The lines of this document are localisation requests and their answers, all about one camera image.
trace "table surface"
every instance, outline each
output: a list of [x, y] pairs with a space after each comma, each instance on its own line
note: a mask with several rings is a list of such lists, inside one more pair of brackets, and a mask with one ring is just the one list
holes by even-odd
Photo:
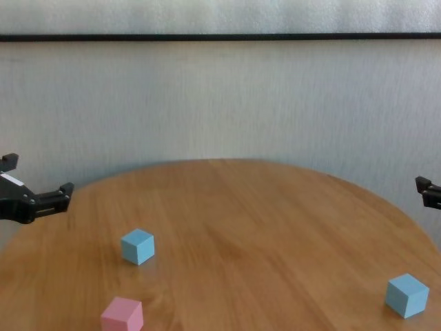
[[[155, 236], [141, 266], [121, 257], [135, 228]], [[431, 291], [404, 320], [384, 296], [407, 272]], [[0, 256], [0, 330], [100, 330], [115, 296], [142, 301], [151, 331], [437, 330], [440, 275], [428, 236], [358, 186], [264, 161], [183, 161], [89, 185], [67, 213], [23, 226]]]

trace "light blue block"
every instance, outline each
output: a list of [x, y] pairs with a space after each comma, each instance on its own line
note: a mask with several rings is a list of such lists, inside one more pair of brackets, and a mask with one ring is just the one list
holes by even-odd
[[387, 284], [386, 304], [407, 319], [426, 309], [429, 288], [410, 274], [391, 279]]
[[154, 237], [152, 234], [140, 229], [121, 238], [123, 258], [140, 265], [154, 256]]

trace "pink block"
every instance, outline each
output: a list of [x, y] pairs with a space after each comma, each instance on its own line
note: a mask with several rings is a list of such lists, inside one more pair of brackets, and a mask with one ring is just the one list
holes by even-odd
[[101, 314], [103, 331], [140, 331], [144, 324], [140, 301], [115, 297]]

